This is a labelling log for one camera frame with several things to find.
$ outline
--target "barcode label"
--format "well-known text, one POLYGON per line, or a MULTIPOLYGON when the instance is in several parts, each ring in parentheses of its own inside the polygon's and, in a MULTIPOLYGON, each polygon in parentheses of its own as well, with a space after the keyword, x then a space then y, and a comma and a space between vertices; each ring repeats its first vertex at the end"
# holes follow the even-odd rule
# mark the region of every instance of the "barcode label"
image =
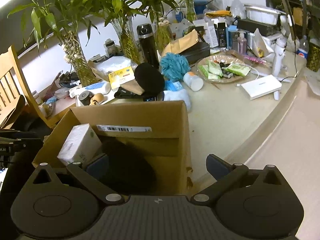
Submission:
POLYGON ((151 132, 151 127, 144 126, 119 126, 119 125, 101 125, 97 124, 99 131, 104 132, 151 132))

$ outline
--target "white box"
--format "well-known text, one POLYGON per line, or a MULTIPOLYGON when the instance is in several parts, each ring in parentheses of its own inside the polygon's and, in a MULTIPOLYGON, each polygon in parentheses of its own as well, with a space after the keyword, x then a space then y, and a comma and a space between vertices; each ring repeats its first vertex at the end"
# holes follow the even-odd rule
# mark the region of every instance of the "white box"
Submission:
POLYGON ((214 25, 209 25, 204 19, 193 21, 194 26, 204 27, 204 41, 210 45, 210 48, 219 46, 218 38, 214 25))
POLYGON ((76 125, 64 142, 58 158, 66 166, 72 162, 87 163, 100 147, 101 141, 90 124, 76 125))
POLYGON ((247 91, 250 100, 252 100, 280 90, 282 84, 273 75, 269 75, 241 84, 241 86, 247 91))

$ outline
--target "glass vase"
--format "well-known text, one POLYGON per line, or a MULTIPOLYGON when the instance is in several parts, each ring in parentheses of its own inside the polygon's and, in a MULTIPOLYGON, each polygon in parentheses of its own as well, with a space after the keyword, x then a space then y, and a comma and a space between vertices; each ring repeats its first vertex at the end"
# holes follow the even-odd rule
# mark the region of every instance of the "glass vase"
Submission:
POLYGON ((157 30, 156 30, 156 48, 161 55, 164 48, 173 40, 172 32, 169 27, 169 21, 160 17, 157 21, 157 30))
POLYGON ((196 12, 195 12, 195 5, 193 3, 193 0, 185 0, 184 2, 186 5, 186 9, 187 9, 186 19, 189 22, 193 22, 194 20, 197 19, 196 12))
POLYGON ((140 53, 133 35, 132 17, 114 19, 111 23, 118 35, 124 55, 133 62, 140 64, 140 53))
POLYGON ((82 87, 97 83, 98 80, 88 66, 88 62, 84 57, 79 37, 72 31, 63 36, 62 49, 66 53, 65 61, 71 64, 75 69, 82 87))

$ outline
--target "chair backrest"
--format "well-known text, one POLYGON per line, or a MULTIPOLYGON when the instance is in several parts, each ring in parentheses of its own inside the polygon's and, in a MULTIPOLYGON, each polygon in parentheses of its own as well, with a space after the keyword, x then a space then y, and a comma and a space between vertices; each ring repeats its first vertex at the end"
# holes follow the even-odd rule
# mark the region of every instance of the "chair backrest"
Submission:
POLYGON ((0 120, 3 121, 16 107, 19 90, 10 70, 15 66, 11 47, 8 52, 0 54, 0 120))
POLYGON ((30 88, 28 87, 26 78, 23 75, 22 69, 19 64, 17 53, 14 50, 14 47, 11 46, 8 49, 8 52, 0 55, 0 109, 6 107, 8 102, 11 102, 15 98, 19 98, 19 91, 17 86, 12 78, 10 70, 13 68, 17 79, 19 81, 22 92, 27 99, 27 102, 31 110, 39 116, 45 122, 47 121, 44 115, 41 113, 38 103, 34 99, 30 88))

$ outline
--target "white floor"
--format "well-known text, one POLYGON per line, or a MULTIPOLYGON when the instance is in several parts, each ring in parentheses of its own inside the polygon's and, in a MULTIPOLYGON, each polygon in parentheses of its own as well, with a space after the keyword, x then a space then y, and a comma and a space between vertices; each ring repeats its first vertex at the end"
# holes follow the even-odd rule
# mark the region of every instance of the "white floor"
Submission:
POLYGON ((320 97, 301 81, 297 97, 287 115, 247 163, 262 169, 276 165, 285 176, 304 208, 304 220, 297 237, 320 239, 320 97))

